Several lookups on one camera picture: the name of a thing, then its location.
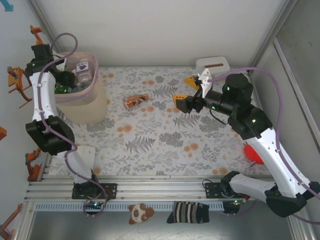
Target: beige basket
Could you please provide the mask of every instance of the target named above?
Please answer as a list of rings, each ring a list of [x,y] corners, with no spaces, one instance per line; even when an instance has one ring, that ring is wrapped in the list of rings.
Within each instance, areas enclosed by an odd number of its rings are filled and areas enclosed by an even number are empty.
[[[91,54],[75,52],[68,57],[66,65],[71,71],[81,59],[87,59],[93,75],[92,84],[81,92],[56,94],[56,106],[76,124],[96,124],[107,114],[108,99],[99,73],[98,60]]]

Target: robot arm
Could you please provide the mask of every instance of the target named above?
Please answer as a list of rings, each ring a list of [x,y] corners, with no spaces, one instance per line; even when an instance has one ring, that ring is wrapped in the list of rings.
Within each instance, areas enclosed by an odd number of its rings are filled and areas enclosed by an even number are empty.
[[[48,70],[43,73],[40,83],[39,76],[44,66],[54,61],[53,53],[48,44],[37,44],[31,47],[34,52],[35,58],[27,64],[25,72],[28,74],[33,88],[34,99],[34,114],[32,122],[26,124],[25,128],[27,133],[31,136],[39,148],[50,155],[55,155],[64,160],[65,153],[72,149],[72,145],[67,141],[61,139],[57,135],[46,130],[42,122],[41,113],[47,125],[69,139],[75,142],[75,136],[71,128],[58,117],[56,101],[55,101],[55,84],[68,83],[74,84],[75,76],[71,72],[60,71],[57,65],[53,64],[48,67]],[[39,107],[39,99],[41,98],[41,108]],[[100,189],[96,184],[89,182],[78,175],[87,179],[98,182],[97,177],[93,174],[92,170],[87,167],[77,151],[72,151],[68,154],[68,165],[77,174],[71,173],[74,181],[73,191],[79,192],[81,195],[89,198],[94,198],[100,193]]]
[[[221,93],[207,84],[211,78],[209,75],[207,68],[200,69],[193,76],[194,83],[191,85],[198,86],[196,94],[174,95],[175,106],[184,113],[190,113],[192,109],[199,113],[205,107],[229,116],[229,125],[258,153],[275,180],[261,181],[232,171],[221,179],[224,193],[227,196],[234,193],[252,196],[266,202],[280,217],[298,212],[313,195],[306,191],[283,163],[280,149],[276,148],[276,132],[272,123],[261,109],[251,104],[252,84],[243,74],[231,74],[226,78]],[[281,152],[303,183],[319,193],[319,183],[310,182],[282,146]]]

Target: black and white sock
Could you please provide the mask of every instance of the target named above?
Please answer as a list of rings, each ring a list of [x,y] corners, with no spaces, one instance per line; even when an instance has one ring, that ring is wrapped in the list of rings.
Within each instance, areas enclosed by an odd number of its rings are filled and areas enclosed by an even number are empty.
[[[203,224],[209,222],[209,205],[198,202],[175,201],[173,211],[167,224],[189,223]]]

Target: plush bear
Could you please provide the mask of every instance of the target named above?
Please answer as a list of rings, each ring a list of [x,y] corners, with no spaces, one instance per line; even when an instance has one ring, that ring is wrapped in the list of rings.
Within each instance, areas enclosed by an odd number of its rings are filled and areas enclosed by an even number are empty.
[[[155,214],[155,210],[152,207],[146,207],[143,203],[130,205],[129,210],[131,212],[129,224],[131,225],[135,223],[143,223]]]

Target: brown bottle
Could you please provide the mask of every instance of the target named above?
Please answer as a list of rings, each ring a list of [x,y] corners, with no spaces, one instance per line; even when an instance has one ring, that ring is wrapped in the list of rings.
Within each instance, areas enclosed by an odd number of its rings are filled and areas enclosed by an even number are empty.
[[[124,105],[129,109],[149,99],[152,99],[151,93],[128,96],[123,99],[123,102],[124,102]]]

